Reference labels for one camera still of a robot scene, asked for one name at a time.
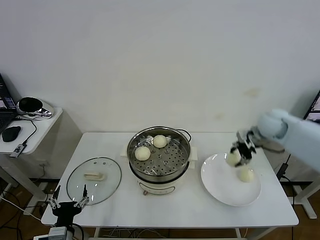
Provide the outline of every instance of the robotic arm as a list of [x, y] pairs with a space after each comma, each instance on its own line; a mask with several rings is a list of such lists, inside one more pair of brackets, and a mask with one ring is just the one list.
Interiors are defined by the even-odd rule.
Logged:
[[82, 209], [89, 202], [86, 185], [84, 185], [82, 199], [79, 202], [58, 202], [60, 187], [54, 191], [52, 198], [49, 198], [49, 205], [52, 208], [53, 215], [57, 216], [57, 221], [54, 227], [50, 228], [49, 234], [45, 238], [47, 240], [72, 240], [75, 234], [73, 228], [74, 217], [81, 213]]
[[237, 141], [230, 152], [238, 150], [241, 159], [236, 167], [252, 159], [252, 153], [262, 140], [271, 140], [282, 145], [289, 153], [320, 172], [320, 125], [290, 115], [284, 110], [274, 109], [264, 113], [257, 126], [250, 130], [238, 131]]

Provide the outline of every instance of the computer mouse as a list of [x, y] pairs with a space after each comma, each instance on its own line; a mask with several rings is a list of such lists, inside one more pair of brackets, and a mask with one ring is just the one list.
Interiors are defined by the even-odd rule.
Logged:
[[6, 128], [2, 132], [2, 140], [6, 143], [12, 142], [18, 137], [18, 134], [20, 133], [21, 127], [20, 126], [11, 126]]

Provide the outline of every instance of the laptop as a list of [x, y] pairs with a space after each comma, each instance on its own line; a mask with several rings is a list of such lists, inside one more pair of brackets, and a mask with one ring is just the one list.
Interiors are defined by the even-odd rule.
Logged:
[[303, 119], [320, 124], [320, 91], [315, 96], [315, 99]]
[[0, 133], [6, 129], [16, 116], [16, 105], [0, 74]]

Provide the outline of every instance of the floor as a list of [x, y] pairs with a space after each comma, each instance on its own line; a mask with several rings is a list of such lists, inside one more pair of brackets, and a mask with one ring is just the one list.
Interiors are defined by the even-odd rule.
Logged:
[[[6, 186], [6, 183], [0, 181], [2, 187]], [[56, 188], [56, 183], [49, 183], [46, 191], [47, 193], [52, 193], [52, 191]], [[283, 187], [288, 196], [292, 195], [292, 188], [290, 186]], [[6, 199], [12, 201], [16, 205], [20, 205], [24, 207], [26, 203], [31, 198], [31, 194], [24, 189], [22, 186], [18, 186], [17, 188], [11, 188], [9, 191], [12, 195], [15, 195], [18, 198], [17, 200], [10, 194], [7, 194]], [[320, 191], [310, 197], [310, 202], [315, 210], [315, 212], [320, 216]], [[295, 212], [299, 218], [299, 225], [294, 227], [294, 239], [295, 240], [313, 240], [320, 239], [320, 217], [318, 219], [310, 220], [308, 216], [304, 212], [304, 209], [297, 205], [294, 207]], [[40, 218], [41, 207], [37, 207], [33, 214]], [[11, 217], [16, 216], [5, 225], [3, 224], [7, 222]], [[16, 228], [19, 219], [19, 229], [22, 232], [23, 240], [32, 240], [34, 236], [37, 235], [45, 235], [48, 233], [48, 226], [44, 226], [38, 220], [34, 219], [31, 216], [25, 216], [21, 214], [21, 211], [12, 206], [11, 204], [1, 201], [0, 202], [0, 239], [1, 240], [21, 240], [21, 238], [17, 238]], [[104, 228], [101, 229], [99, 236], [110, 236], [112, 234], [113, 237], [137, 237], [139, 235], [140, 238], [160, 238], [157, 233], [152, 232], [150, 230], [142, 231], [143, 229], [133, 230], [114, 230], [113, 228]], [[93, 237], [95, 229], [94, 228], [85, 228], [85, 231]], [[242, 235], [244, 235], [246, 229], [241, 229]], [[273, 232], [269, 233], [265, 237], [261, 238], [261, 240], [291, 240], [291, 227], [282, 227], [277, 228]], [[157, 229], [157, 232], [164, 237], [167, 238], [235, 238], [236, 233], [233, 229]]]

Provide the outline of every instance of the monitor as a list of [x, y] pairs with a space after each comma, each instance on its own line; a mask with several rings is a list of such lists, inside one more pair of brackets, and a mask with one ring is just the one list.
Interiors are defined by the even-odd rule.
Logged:
[[16, 110], [16, 105], [0, 74], [0, 111], [1, 110]]

